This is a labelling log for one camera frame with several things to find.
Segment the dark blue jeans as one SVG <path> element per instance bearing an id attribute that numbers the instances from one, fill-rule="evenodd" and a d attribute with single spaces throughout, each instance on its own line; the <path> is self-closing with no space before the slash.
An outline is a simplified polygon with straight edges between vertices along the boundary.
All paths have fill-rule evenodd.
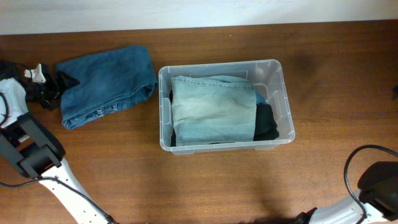
<path id="1" fill-rule="evenodd" d="M 141 45 L 109 50 L 56 64 L 79 81 L 62 94 L 62 125 L 74 129 L 147 101 L 158 81 L 149 51 Z"/>

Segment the large black garment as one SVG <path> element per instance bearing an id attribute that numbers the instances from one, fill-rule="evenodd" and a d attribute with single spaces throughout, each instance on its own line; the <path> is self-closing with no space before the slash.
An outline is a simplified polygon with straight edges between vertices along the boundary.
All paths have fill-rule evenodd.
<path id="1" fill-rule="evenodd" d="M 173 91 L 170 91 L 169 93 L 169 100 L 170 103 L 173 102 Z M 170 137 L 170 146 L 171 147 L 175 147 L 176 146 L 176 134 L 175 134 L 175 130 L 173 129 L 172 135 Z"/>

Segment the light blue jeans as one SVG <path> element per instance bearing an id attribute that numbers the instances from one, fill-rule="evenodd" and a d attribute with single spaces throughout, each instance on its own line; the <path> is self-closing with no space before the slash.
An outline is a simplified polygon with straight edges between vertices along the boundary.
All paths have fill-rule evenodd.
<path id="1" fill-rule="evenodd" d="M 177 76 L 171 82 L 177 146 L 253 140 L 257 98 L 250 81 L 218 75 Z"/>

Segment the small black garment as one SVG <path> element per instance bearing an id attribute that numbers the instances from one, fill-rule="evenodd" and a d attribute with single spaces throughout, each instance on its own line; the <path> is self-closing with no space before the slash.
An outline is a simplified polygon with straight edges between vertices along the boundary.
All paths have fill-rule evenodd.
<path id="1" fill-rule="evenodd" d="M 256 125 L 253 141 L 271 141 L 279 137 L 277 123 L 272 107 L 268 104 L 257 105 Z"/>

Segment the blue shirt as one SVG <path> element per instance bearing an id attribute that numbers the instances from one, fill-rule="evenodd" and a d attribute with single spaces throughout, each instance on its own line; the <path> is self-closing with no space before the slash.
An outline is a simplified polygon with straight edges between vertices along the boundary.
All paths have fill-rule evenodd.
<path id="1" fill-rule="evenodd" d="M 265 98 L 258 91 L 256 91 L 256 104 L 257 105 L 266 105 L 267 104 Z"/>

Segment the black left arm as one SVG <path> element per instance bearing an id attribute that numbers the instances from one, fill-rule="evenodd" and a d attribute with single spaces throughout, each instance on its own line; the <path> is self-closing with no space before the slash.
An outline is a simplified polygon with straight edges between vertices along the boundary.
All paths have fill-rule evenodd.
<path id="1" fill-rule="evenodd" d="M 63 92 L 79 81 L 63 72 L 51 75 L 45 64 L 24 72 L 22 66 L 1 61 L 1 155 L 28 178 L 27 185 L 40 183 L 50 190 L 77 223 L 114 223 L 73 175 L 60 141 L 27 108 L 37 102 L 54 110 Z"/>

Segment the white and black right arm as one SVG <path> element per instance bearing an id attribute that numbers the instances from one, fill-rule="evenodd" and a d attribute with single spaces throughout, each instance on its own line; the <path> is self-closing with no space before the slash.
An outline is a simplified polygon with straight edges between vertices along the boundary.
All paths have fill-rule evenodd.
<path id="1" fill-rule="evenodd" d="M 365 212 L 352 197 L 346 197 L 327 208 L 302 212 L 293 222 L 351 224 L 397 220 L 397 162 L 381 161 L 371 165 L 359 179 L 358 190 L 354 195 L 365 207 Z M 367 218 L 361 221 L 364 214 Z"/>

